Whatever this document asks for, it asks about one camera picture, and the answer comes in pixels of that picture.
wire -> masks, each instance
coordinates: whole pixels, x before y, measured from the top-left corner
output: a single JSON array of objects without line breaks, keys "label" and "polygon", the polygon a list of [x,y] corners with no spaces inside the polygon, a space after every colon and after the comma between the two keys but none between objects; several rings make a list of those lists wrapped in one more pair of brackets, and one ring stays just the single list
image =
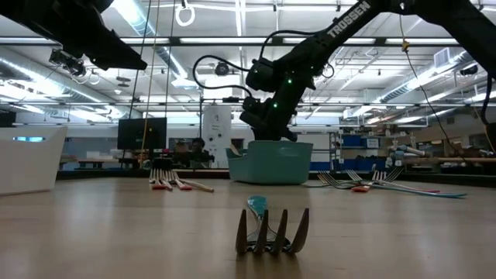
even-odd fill
[{"label": "wire", "polygon": [[[417,81],[419,81],[419,76],[417,75],[417,72],[415,71],[415,68],[413,67],[412,65],[412,61],[410,60],[410,55],[408,54],[408,44],[405,44],[407,43],[406,42],[406,39],[405,39],[405,32],[403,31],[403,22],[402,22],[402,16],[400,16],[400,30],[401,30],[401,37],[403,38],[403,42],[404,42],[404,48],[403,48],[403,51],[405,52],[406,54],[406,58],[408,60],[408,64],[410,65],[410,68],[412,69],[412,72],[413,74],[415,75],[415,78],[417,79]],[[424,87],[420,84],[420,82],[418,83],[418,85],[420,86],[420,89],[422,90],[422,92],[424,93],[424,96],[425,96],[425,100],[427,101],[427,104],[429,105],[429,107],[431,108],[432,110],[432,113],[434,113],[434,116],[436,117],[436,120],[439,124],[439,128],[441,128],[441,131],[443,131],[443,134],[444,136],[446,137],[446,140],[448,141],[448,144],[449,146],[451,146],[451,149],[453,149],[456,153],[457,156],[461,157],[463,162],[468,165],[468,162],[467,160],[465,160],[465,158],[462,156],[462,154],[457,150],[455,149],[455,147],[453,146],[453,144],[451,143],[450,141],[450,138],[448,137],[448,134],[446,133],[446,130],[444,129],[443,127],[443,124],[441,123],[441,120],[439,119],[437,113],[436,113],[436,110],[432,107],[431,105],[431,102],[429,101],[429,97],[427,96],[427,93],[425,92],[425,89]]]},{"label": "wire", "polygon": [[[160,19],[160,9],[157,9],[157,21],[155,22],[155,30],[158,29],[158,22]],[[155,37],[153,38],[153,47],[152,50],[155,49],[155,46],[157,45],[157,34],[155,33]],[[151,67],[151,73],[153,73],[153,67],[155,66],[155,56],[152,55],[152,67]],[[139,163],[141,166],[143,166],[144,160],[143,160],[143,151],[145,149],[145,140],[146,140],[146,128],[148,126],[148,108],[150,107],[150,96],[152,95],[152,77],[150,77],[150,83],[148,84],[148,99],[146,100],[146,111],[145,111],[145,126],[143,128],[143,141],[141,142],[141,151],[139,153]]]},{"label": "wire", "polygon": [[[60,67],[60,65],[57,65],[43,80],[46,81],[55,71]],[[27,98],[28,95],[22,97],[22,99],[18,100],[14,105],[19,105],[20,102],[24,101],[24,99]],[[10,107],[7,112],[11,112],[14,107]]]},{"label": "wire", "polygon": [[297,31],[297,30],[278,30],[278,31],[274,31],[263,42],[262,48],[260,49],[259,59],[264,58],[263,55],[264,55],[264,51],[265,51],[265,46],[269,43],[270,39],[272,39],[273,36],[276,36],[278,34],[295,34],[295,35],[303,35],[303,36],[313,36],[313,35],[315,35],[315,34],[317,34],[319,32],[321,32],[321,30],[320,31],[316,31],[316,32],[305,32],[305,31]]},{"label": "wire", "polygon": [[330,78],[334,77],[334,74],[336,73],[336,71],[334,71],[334,67],[331,64],[329,64],[329,62],[327,63],[327,65],[332,69],[332,74],[330,76],[326,76],[326,75],[324,75],[324,72],[322,72],[322,76],[324,78],[330,79]]},{"label": "wire", "polygon": [[229,62],[226,59],[223,59],[221,57],[217,57],[215,55],[204,55],[204,56],[198,58],[198,60],[196,60],[196,62],[195,62],[195,65],[193,66],[193,79],[195,80],[196,84],[198,84],[199,87],[201,87],[203,89],[209,89],[209,90],[223,89],[223,88],[239,88],[241,90],[246,91],[246,93],[248,93],[248,95],[250,97],[253,97],[253,95],[251,94],[251,91],[248,88],[241,86],[241,85],[232,84],[232,85],[224,85],[224,86],[206,86],[206,85],[202,84],[198,80],[198,78],[196,77],[196,68],[198,67],[200,61],[202,61],[206,58],[213,58],[213,59],[219,60],[219,61],[224,62],[224,63],[228,64],[229,66],[231,66],[235,69],[238,69],[240,71],[250,71],[250,69],[246,69],[246,68],[240,67],[238,65],[235,65],[235,64],[233,64],[233,63],[231,63],[231,62]]},{"label": "wire", "polygon": [[[174,35],[174,18],[170,21],[170,37],[172,37]],[[172,55],[172,46],[169,47],[169,53],[170,55]],[[167,118],[167,110],[168,110],[168,105],[169,105],[169,86],[171,85],[171,83],[169,82],[169,79],[171,78],[171,76],[169,75],[170,72],[171,72],[171,59],[169,59],[167,61],[167,87],[166,87],[166,91],[165,91],[165,107],[164,107],[164,117]],[[164,123],[165,125],[165,129],[167,130],[167,121]]]},{"label": "wire", "polygon": [[493,79],[492,77],[489,75],[489,73],[487,73],[487,87],[486,87],[486,98],[484,99],[484,103],[482,104],[482,109],[480,111],[480,120],[482,121],[482,123],[486,126],[489,125],[489,122],[486,118],[486,111],[487,111],[487,105],[489,105],[489,99],[491,98],[491,91],[493,90]]},{"label": "wire", "polygon": [[[150,7],[152,5],[152,0],[148,1],[148,6]],[[145,21],[145,29],[143,31],[143,40],[141,41],[141,48],[139,52],[139,57],[143,56],[143,50],[145,49],[145,39],[146,39],[146,34],[148,32],[148,22],[150,21],[150,11],[152,9],[148,9],[148,12],[146,13],[146,21]],[[127,119],[131,119],[131,115],[133,114],[133,105],[134,105],[134,100],[136,97],[136,86],[138,85],[138,77],[140,75],[140,70],[136,70],[136,76],[134,77],[134,87],[133,87],[133,93],[131,94],[131,106],[129,107],[129,116]],[[126,150],[123,150],[122,152],[122,160],[121,160],[121,169],[124,166],[124,159],[126,157]]]}]

wooden table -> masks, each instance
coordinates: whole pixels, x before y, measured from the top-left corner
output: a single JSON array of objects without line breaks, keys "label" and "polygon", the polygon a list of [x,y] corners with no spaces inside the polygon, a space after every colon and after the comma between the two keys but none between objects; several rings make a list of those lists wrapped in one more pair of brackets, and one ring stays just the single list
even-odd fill
[{"label": "wooden table", "polygon": [[[1,198],[0,278],[494,278],[496,191],[441,199],[372,190],[199,181],[215,193],[149,191],[146,178],[58,181],[52,192]],[[267,196],[270,225],[289,209],[292,239],[310,208],[296,257],[234,252],[246,199]],[[251,215],[249,230],[255,228]]]}]

computer monitor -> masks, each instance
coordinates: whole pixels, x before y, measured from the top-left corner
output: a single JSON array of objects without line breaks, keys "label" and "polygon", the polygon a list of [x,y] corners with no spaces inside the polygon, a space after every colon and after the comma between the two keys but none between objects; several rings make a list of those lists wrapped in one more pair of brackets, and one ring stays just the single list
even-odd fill
[{"label": "computer monitor", "polygon": [[[117,132],[117,148],[140,150],[143,146],[145,119],[121,119]],[[151,118],[146,121],[144,149],[167,148],[167,118]]]}]

overhead robot arm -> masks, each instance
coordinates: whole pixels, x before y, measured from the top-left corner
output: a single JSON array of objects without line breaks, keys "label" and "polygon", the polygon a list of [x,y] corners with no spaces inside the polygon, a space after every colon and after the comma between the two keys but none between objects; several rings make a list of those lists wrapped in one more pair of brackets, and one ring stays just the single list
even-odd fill
[{"label": "overhead robot arm", "polygon": [[296,141],[288,123],[305,89],[315,90],[313,77],[320,75],[332,53],[382,12],[417,15],[444,27],[490,77],[496,78],[496,26],[469,0],[361,0],[282,58],[253,61],[246,85],[275,92],[264,103],[251,97],[243,103],[240,118],[252,127],[256,140],[285,137]]},{"label": "overhead robot arm", "polygon": [[140,69],[146,63],[114,31],[105,27],[100,13],[114,0],[4,1],[0,14],[64,46],[79,59],[83,54],[97,67]]}]

plastic bin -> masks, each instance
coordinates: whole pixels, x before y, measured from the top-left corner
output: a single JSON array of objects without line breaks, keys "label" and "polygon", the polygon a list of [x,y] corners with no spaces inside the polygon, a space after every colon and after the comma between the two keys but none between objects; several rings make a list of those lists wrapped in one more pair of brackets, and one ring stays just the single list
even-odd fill
[{"label": "plastic bin", "polygon": [[308,180],[313,144],[257,140],[239,157],[226,149],[229,175],[253,184],[301,184]]}]

